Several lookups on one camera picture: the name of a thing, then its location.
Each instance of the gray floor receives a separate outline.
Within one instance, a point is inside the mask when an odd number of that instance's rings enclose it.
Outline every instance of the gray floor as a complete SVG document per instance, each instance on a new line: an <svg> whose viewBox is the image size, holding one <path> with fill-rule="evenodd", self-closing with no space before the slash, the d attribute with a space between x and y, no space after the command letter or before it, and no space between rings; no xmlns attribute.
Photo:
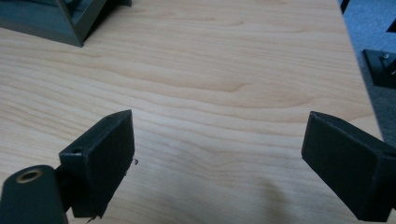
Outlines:
<svg viewBox="0 0 396 224"><path fill-rule="evenodd" d="M364 49L396 53L396 33L387 33L396 19L396 0L350 0L344 19L381 133L396 147L396 90L373 85L361 53Z"/></svg>

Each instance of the wood grain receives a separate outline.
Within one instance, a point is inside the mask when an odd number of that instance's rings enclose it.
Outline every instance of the wood grain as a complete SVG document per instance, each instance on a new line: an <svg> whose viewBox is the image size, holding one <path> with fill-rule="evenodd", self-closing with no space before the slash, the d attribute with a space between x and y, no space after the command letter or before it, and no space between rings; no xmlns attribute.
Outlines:
<svg viewBox="0 0 396 224"><path fill-rule="evenodd" d="M311 110L380 136L336 1L136 0L82 49L0 29L1 183L124 109L139 163L92 223L358 223L300 152Z"/></svg>

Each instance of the black plastic part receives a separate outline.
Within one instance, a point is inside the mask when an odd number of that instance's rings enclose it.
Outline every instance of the black plastic part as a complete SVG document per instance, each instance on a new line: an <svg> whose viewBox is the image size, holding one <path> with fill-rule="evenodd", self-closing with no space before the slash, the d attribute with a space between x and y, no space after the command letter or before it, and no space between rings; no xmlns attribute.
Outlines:
<svg viewBox="0 0 396 224"><path fill-rule="evenodd" d="M107 0L0 0L0 27L82 47ZM132 0L108 0L131 6Z"/></svg>
<svg viewBox="0 0 396 224"><path fill-rule="evenodd" d="M343 0L341 3L341 12L344 14L347 10L347 5L349 4L349 0Z"/></svg>
<svg viewBox="0 0 396 224"><path fill-rule="evenodd" d="M303 159L359 220L387 221L396 202L396 149L339 118L311 112Z"/></svg>
<svg viewBox="0 0 396 224"><path fill-rule="evenodd" d="M396 53L365 49L363 54L374 84L396 89Z"/></svg>
<svg viewBox="0 0 396 224"><path fill-rule="evenodd" d="M67 223L52 167L29 167L5 181L0 202L0 223Z"/></svg>
<svg viewBox="0 0 396 224"><path fill-rule="evenodd" d="M131 110L101 119L59 156L64 209L71 205L75 217L102 217L134 157Z"/></svg>
<svg viewBox="0 0 396 224"><path fill-rule="evenodd" d="M396 33L396 20L390 25L387 32Z"/></svg>

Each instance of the light wood surface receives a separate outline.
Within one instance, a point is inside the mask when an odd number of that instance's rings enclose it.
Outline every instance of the light wood surface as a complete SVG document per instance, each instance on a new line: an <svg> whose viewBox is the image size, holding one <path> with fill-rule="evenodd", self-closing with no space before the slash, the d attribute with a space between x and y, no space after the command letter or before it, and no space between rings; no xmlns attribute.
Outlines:
<svg viewBox="0 0 396 224"><path fill-rule="evenodd" d="M125 109L139 163L91 223L358 222L301 159L311 110L380 136L335 0L135 0L82 49L0 29L1 186Z"/></svg>

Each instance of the screw hole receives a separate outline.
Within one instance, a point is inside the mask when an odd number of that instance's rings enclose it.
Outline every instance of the screw hole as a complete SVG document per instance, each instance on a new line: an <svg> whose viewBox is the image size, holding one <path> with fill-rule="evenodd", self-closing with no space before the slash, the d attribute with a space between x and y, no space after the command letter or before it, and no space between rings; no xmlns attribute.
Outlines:
<svg viewBox="0 0 396 224"><path fill-rule="evenodd" d="M38 179L42 175L43 175L43 172L41 170L33 169L30 171L26 171L25 173L19 175L17 177L17 182L20 184L29 183L31 181Z"/></svg>

